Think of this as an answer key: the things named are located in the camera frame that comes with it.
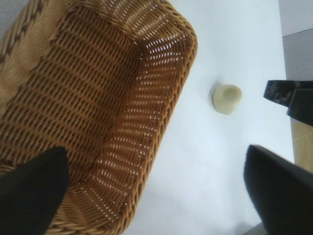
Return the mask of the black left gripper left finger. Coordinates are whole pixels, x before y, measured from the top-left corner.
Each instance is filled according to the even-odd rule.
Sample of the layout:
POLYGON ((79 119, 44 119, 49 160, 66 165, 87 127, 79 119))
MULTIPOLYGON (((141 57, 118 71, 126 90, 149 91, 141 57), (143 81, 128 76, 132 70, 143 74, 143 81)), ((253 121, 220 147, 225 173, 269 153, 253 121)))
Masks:
POLYGON ((67 151, 57 146, 0 178, 0 233, 43 235, 69 185, 67 151))

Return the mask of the finger of the scuffed right gripper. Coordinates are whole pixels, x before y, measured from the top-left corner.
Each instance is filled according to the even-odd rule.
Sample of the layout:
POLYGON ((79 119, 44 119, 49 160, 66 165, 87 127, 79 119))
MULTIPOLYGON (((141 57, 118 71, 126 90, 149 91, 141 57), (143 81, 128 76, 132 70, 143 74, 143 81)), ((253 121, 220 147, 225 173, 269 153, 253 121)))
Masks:
POLYGON ((264 98, 283 106, 289 106, 294 90, 300 86, 300 81, 269 80, 264 91, 264 98))
POLYGON ((313 90, 295 89, 288 108, 288 115, 302 123, 313 122, 313 90))

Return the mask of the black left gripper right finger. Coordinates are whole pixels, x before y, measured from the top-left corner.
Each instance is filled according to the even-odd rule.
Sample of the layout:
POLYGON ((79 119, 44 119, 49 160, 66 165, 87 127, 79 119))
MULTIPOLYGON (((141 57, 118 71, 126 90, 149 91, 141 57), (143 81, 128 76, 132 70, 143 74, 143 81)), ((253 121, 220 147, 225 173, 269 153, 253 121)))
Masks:
POLYGON ((312 173, 260 145, 250 145, 244 181, 269 235, 313 233, 312 173))

